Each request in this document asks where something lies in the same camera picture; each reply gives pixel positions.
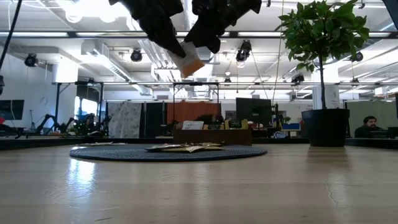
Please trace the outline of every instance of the gray rug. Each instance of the gray rug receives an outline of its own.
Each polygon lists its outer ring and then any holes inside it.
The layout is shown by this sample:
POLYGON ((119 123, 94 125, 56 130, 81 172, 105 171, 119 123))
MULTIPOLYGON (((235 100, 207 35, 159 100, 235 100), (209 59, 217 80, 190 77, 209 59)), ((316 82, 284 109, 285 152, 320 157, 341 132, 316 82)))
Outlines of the gray rug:
POLYGON ((135 162, 187 162, 213 161, 222 159, 238 159, 261 156, 267 150, 253 146, 223 146, 222 151, 189 152, 148 152, 143 145, 100 146, 75 149, 70 156, 82 159, 103 161, 135 161, 135 162))

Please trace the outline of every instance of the whiteboard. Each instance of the whiteboard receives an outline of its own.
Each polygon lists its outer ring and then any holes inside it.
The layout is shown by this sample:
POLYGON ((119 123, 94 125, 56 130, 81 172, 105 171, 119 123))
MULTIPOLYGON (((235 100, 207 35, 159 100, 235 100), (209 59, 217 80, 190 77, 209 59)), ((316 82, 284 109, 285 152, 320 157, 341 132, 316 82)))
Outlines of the whiteboard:
POLYGON ((184 121, 182 125, 183 130, 202 130, 203 121, 184 121))

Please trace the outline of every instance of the plant stem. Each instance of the plant stem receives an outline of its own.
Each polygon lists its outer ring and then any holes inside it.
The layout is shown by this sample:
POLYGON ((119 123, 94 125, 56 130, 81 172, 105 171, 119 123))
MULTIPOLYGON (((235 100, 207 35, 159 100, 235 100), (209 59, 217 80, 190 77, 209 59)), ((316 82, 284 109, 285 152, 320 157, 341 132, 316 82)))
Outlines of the plant stem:
POLYGON ((323 82, 323 61, 322 54, 319 54, 319 69, 321 74, 321 101, 322 101, 322 109, 326 109, 326 101, 325 101, 325 83, 323 82))

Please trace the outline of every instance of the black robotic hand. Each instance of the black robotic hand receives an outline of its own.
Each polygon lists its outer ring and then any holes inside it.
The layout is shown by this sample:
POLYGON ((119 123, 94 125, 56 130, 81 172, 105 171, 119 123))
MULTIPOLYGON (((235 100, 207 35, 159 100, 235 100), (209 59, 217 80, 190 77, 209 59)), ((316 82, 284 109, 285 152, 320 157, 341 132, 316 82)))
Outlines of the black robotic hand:
POLYGON ((219 36, 250 10, 260 13, 261 0, 192 0, 192 12, 198 20, 185 37, 195 47, 207 47, 214 54, 220 50, 219 36))
POLYGON ((183 12, 181 0, 109 0, 111 5, 120 2, 131 13, 148 39, 173 52, 186 56, 175 35, 171 16, 183 12))
MULTIPOLYGON (((149 40, 181 58, 186 56, 170 19, 183 12, 181 0, 109 0, 111 5, 117 2, 129 10, 149 40)), ((184 41, 193 42, 195 47, 208 47, 215 54, 221 45, 218 37, 225 29, 235 26, 250 10, 259 14, 261 4, 261 0, 192 0, 192 11, 198 15, 198 20, 184 41)))

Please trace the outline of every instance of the person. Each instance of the person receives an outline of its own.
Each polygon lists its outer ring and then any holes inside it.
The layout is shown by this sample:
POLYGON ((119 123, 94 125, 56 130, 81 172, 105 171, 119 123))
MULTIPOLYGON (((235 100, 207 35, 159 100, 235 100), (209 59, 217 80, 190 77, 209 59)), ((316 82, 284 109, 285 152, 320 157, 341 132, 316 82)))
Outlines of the person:
POLYGON ((204 114, 200 115, 195 121, 203 121, 204 124, 223 124, 224 117, 221 114, 204 114))
POLYGON ((363 119, 363 125, 355 130, 356 138, 374 138, 373 131, 381 131, 377 126, 377 119, 374 116, 367 116, 363 119))

